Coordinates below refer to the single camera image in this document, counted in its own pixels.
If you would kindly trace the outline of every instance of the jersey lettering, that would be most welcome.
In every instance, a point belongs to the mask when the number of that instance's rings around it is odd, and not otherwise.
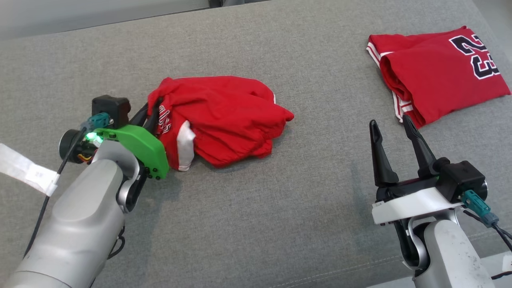
[[[493,58],[490,56],[487,47],[480,41],[477,35],[472,35],[473,39],[464,36],[457,36],[450,39],[450,42],[464,55],[471,56],[471,66],[475,77],[485,79],[494,75],[499,75],[500,71]]]
[[[169,114],[170,110],[166,109],[164,105],[160,105],[158,107],[158,112],[160,112],[160,117],[158,117],[158,126],[160,127],[161,132],[159,135],[163,135],[170,130],[170,119]]]

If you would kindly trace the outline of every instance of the white stripe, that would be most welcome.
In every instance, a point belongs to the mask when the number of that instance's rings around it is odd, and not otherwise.
[[[398,102],[398,103],[400,104],[400,107],[402,107],[402,106],[407,106],[407,105],[411,104],[412,102],[403,101],[402,99],[400,99],[400,102]]]
[[[398,121],[402,123],[402,109],[400,109],[397,105],[398,100],[400,100],[400,98],[396,95],[395,91],[391,91],[391,94],[393,94],[393,106],[395,109],[395,116],[398,118]]]
[[[377,66],[379,66],[379,68],[380,68],[379,60],[377,60],[377,58],[375,58],[375,56],[372,53],[371,48],[370,47],[366,47],[366,50],[368,51],[368,53],[370,53],[370,56],[372,56],[372,59],[375,61],[375,63],[377,63]]]
[[[381,53],[380,54],[380,58],[382,58],[384,55],[388,55],[388,54],[391,54],[391,53],[393,53],[393,51]]]
[[[379,66],[379,69],[380,69],[380,59],[382,58],[382,56],[393,53],[393,51],[378,53],[377,49],[375,48],[375,45],[373,45],[373,43],[371,43],[371,42],[368,42],[368,46],[366,47],[366,50],[368,51],[368,53],[370,53],[370,56],[372,56],[375,63],[377,63],[377,65]],[[410,101],[402,101],[402,99],[400,99],[400,97],[398,97],[398,95],[396,95],[396,93],[393,90],[391,90],[391,93],[393,95],[393,107],[394,107],[393,109],[395,109],[395,116],[398,118],[398,121],[400,123],[403,123],[402,115],[403,115],[404,111],[402,110],[401,105],[410,104],[411,102]]]
[[[402,111],[404,111],[404,112],[409,112],[409,111],[413,111],[413,110],[414,110],[414,108],[412,105],[402,107]]]
[[[373,53],[375,53],[375,56],[377,56],[377,59],[380,61],[380,54],[377,51],[377,48],[375,48],[375,45],[373,45],[371,42],[368,42],[368,47],[372,49]]]

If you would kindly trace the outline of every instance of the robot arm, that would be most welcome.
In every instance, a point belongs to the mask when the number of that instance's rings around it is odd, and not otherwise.
[[[468,191],[485,200],[485,176],[467,161],[450,164],[446,158],[436,160],[408,116],[404,117],[404,127],[419,170],[418,178],[400,182],[382,147],[377,122],[370,122],[378,187],[372,209],[375,223],[394,225],[404,264],[415,272],[417,288],[494,287],[456,215]],[[435,220],[425,222],[427,218]]]
[[[96,128],[99,117],[93,116],[85,126],[94,131],[87,129],[84,137],[69,130],[62,137],[64,163],[89,166],[56,202],[5,287],[91,287],[118,238],[124,239],[125,214],[135,207],[146,179],[165,178],[169,171],[165,149],[154,136],[158,111],[146,121],[146,105],[128,122],[129,110],[125,98],[97,97],[93,113],[106,112],[105,125]]]

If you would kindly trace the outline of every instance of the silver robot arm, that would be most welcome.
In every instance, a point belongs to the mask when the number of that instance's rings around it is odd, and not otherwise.
[[[394,226],[403,263],[414,271],[417,288],[495,287],[456,215],[466,204],[462,200],[469,191],[484,203],[485,176],[467,161],[450,164],[446,158],[436,159],[408,116],[404,117],[404,127],[419,170],[418,178],[399,181],[382,147],[378,125],[370,122],[378,187],[372,209],[374,222]]]
[[[89,288],[123,229],[123,197],[135,171],[135,156],[120,143],[105,141],[59,198],[5,287]]]

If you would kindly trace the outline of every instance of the white trim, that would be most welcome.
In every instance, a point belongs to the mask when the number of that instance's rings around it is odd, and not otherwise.
[[[185,121],[178,131],[176,146],[178,148],[178,170],[187,171],[194,158],[194,138],[196,135],[190,129],[190,122]]]
[[[409,111],[413,111],[414,108],[412,105],[408,105],[408,106],[404,106],[402,107],[402,111],[405,113],[405,112],[409,112]]]
[[[400,98],[395,94],[394,91],[391,91],[391,94],[393,95],[393,107],[395,109],[395,116],[398,118],[398,121],[400,121],[400,123],[402,123],[401,109],[398,106],[398,99],[400,99]]]
[[[368,51],[368,53],[370,53],[370,56],[375,61],[375,63],[377,63],[377,66],[379,66],[379,68],[380,68],[380,57],[379,57],[379,54],[377,53],[377,51],[375,50],[375,46],[373,46],[373,44],[371,42],[368,42],[368,46],[366,47],[366,50]]]
[[[384,55],[388,55],[388,54],[391,54],[391,53],[393,53],[393,51],[381,53],[380,54],[380,58],[382,58]]]
[[[380,69],[380,60],[382,59],[382,57],[393,53],[393,51],[378,53],[377,49],[375,48],[375,45],[373,45],[373,43],[371,43],[371,42],[368,42],[366,50],[368,51],[368,53],[370,53],[370,56],[375,61],[375,63],[377,63],[377,65],[379,66],[379,69]],[[407,106],[408,107],[407,110],[404,110],[404,108],[402,106],[411,104],[412,102],[411,101],[403,101],[402,99],[400,99],[400,97],[398,97],[398,95],[396,95],[396,93],[393,90],[391,90],[391,94],[393,95],[393,106],[394,106],[393,109],[395,110],[395,116],[398,118],[398,121],[400,123],[403,123],[403,118],[402,118],[403,114],[405,112],[412,111],[414,108],[412,107],[412,105],[409,105],[409,106]]]

